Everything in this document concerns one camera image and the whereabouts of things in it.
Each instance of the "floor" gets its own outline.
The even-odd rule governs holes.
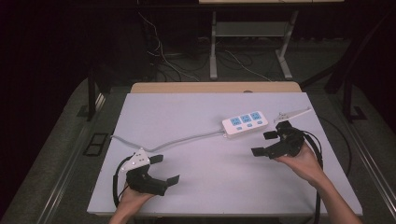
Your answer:
[[[158,66],[151,81],[212,81],[209,78],[208,42],[200,39],[201,49],[194,57],[166,49],[167,59]],[[217,81],[283,81],[275,57],[278,39],[220,39]],[[348,40],[291,41],[286,60],[295,82],[302,82],[337,62],[347,49]],[[367,119],[348,123],[341,114],[342,93],[327,94],[327,77],[303,89],[308,93],[332,148],[361,202],[364,223],[396,223],[395,134],[358,89],[352,104]],[[106,155],[106,141],[98,157],[83,156],[94,133],[111,134],[117,124],[123,99],[130,84],[114,85],[110,93],[98,94],[97,112],[87,121],[87,80],[74,91],[29,175],[24,180],[1,223],[107,223],[109,217],[86,212],[96,178]],[[151,220],[131,220],[131,223]],[[210,218],[194,219],[208,223]],[[238,219],[237,223],[274,223],[264,219]],[[302,218],[281,218],[282,223],[305,223]],[[183,223],[185,219],[167,223]],[[216,220],[231,223],[230,220]],[[329,223],[323,217],[320,223]]]

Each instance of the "human hand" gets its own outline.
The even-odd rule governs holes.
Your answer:
[[[315,188],[321,180],[327,179],[314,152],[306,142],[303,143],[300,153],[297,156],[281,156],[274,160],[288,165],[294,173],[300,178],[308,181],[308,183]]]
[[[139,193],[129,187],[122,193],[119,206],[113,217],[110,219],[110,224],[123,224],[129,218],[136,214],[143,204],[152,198],[153,194]]]

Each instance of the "metal stand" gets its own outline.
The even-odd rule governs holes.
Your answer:
[[[311,78],[301,82],[300,83],[300,88],[304,89],[305,87],[307,87],[307,86],[309,86],[309,85],[311,85],[311,84],[323,79],[324,77],[327,77],[327,76],[331,75],[332,72],[334,71],[334,69],[336,68],[337,64],[338,63],[335,63],[335,64],[331,65],[330,67],[326,68],[325,70],[323,70],[323,71],[317,73],[316,75],[312,76]]]
[[[290,42],[294,24],[297,20],[298,11],[293,11],[289,21],[269,22],[217,22],[216,11],[212,18],[212,36],[210,51],[210,79],[218,79],[216,65],[216,36],[283,36],[283,44],[276,50],[276,57],[282,69],[285,79],[292,79],[289,66],[286,63],[285,53]]]

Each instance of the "table surface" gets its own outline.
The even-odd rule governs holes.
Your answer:
[[[151,148],[182,137],[220,129],[223,119],[260,110],[270,121],[265,131],[275,129],[272,120],[279,112],[289,112],[312,105],[306,93],[293,82],[280,83],[138,83],[126,97],[115,135]],[[144,87],[162,93],[146,93]],[[280,92],[241,91],[271,90],[283,86]],[[323,147],[324,170],[353,211],[361,215],[361,205],[336,159],[330,143],[320,126],[315,111],[291,121],[299,129],[313,133]],[[282,217],[310,216],[315,211],[315,190],[295,175],[286,165],[261,157],[255,158],[252,147],[268,147],[276,140],[264,140],[262,132],[246,134],[235,139],[222,135],[197,139],[149,153],[163,154],[161,163],[150,166],[148,173],[165,180],[180,175],[177,185],[165,196],[148,201],[139,216],[210,216],[210,217]],[[132,155],[134,148],[113,139],[99,174],[88,212],[111,215],[112,176],[121,160]],[[125,174],[119,174],[119,192]],[[327,214],[324,205],[322,214]]]

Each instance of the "white power strip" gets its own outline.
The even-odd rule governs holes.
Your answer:
[[[225,119],[222,125],[226,136],[228,138],[234,138],[241,134],[264,129],[268,125],[268,120],[261,111],[254,111]]]

